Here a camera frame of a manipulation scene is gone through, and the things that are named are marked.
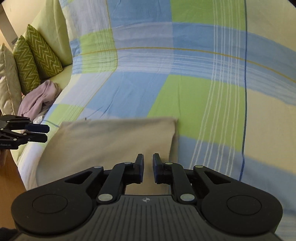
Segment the beige satin cushion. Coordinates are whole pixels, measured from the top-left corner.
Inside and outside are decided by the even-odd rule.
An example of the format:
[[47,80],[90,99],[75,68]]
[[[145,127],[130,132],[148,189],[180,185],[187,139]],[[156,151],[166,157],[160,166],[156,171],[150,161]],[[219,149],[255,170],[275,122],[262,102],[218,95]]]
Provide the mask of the beige satin cushion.
[[1,114],[17,115],[22,102],[22,92],[12,52],[1,44]]

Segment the lilac crumpled garment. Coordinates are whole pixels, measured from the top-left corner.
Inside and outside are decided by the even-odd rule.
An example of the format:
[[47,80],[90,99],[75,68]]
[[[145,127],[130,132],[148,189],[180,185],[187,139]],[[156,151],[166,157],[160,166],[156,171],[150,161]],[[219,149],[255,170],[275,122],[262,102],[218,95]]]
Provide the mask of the lilac crumpled garment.
[[27,117],[33,121],[42,112],[50,108],[61,91],[62,89],[58,84],[46,80],[23,98],[18,109],[18,116]]

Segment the green zigzag cushion near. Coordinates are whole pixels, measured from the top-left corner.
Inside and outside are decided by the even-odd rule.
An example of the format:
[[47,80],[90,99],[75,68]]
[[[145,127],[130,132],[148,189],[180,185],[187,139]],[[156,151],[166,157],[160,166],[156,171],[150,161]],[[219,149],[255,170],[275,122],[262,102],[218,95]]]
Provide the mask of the green zigzag cushion near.
[[18,69],[22,94],[27,95],[41,84],[41,80],[32,51],[23,36],[20,36],[16,41],[13,56]]

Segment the green zigzag cushion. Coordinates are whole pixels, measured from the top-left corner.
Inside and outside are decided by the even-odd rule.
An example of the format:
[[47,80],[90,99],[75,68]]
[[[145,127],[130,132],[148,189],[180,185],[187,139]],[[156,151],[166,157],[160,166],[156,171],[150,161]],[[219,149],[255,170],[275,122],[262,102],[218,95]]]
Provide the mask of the green zigzag cushion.
[[13,56],[18,69],[22,94],[27,95],[41,84],[41,80],[32,51],[23,36],[20,36],[16,41]]
[[32,25],[27,26],[25,39],[33,54],[39,76],[42,79],[51,78],[63,71],[61,61],[57,55]]

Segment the green zigzag cushion far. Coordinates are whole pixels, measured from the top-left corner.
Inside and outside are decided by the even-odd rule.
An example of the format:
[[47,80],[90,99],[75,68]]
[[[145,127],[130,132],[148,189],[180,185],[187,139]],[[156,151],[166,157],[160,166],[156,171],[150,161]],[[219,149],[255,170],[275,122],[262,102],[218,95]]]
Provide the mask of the green zigzag cushion far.
[[42,79],[51,78],[63,71],[61,61],[57,55],[32,25],[27,26],[25,39],[33,54],[39,76]]

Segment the white crumpled garment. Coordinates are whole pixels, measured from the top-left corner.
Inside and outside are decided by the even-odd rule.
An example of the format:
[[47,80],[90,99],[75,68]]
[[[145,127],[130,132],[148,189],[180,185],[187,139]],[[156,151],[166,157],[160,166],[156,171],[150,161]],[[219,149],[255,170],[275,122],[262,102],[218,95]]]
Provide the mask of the white crumpled garment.
[[40,124],[40,123],[43,121],[43,119],[45,118],[45,115],[46,115],[47,112],[48,112],[48,111],[45,110],[45,111],[39,113],[39,114],[33,119],[33,123],[35,123],[35,124]]

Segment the beige cloth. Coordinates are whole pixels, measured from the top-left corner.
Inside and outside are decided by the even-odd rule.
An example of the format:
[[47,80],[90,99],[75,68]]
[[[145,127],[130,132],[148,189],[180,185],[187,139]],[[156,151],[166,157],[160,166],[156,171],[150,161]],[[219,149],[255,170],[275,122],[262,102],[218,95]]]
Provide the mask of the beige cloth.
[[63,122],[41,155],[36,182],[42,186],[94,166],[112,169],[122,162],[134,162],[144,155],[142,184],[127,186],[127,194],[169,194],[166,184],[156,184],[152,156],[163,162],[178,159],[176,118],[80,120]]

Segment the blue green plaid bedsheet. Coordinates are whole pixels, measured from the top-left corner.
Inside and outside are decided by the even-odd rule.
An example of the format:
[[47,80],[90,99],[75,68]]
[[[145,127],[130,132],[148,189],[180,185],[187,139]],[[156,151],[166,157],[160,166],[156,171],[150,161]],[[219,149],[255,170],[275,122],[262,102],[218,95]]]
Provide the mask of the blue green plaid bedsheet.
[[63,121],[178,119],[178,162],[279,199],[295,240],[295,6],[289,1],[60,1],[72,76]]

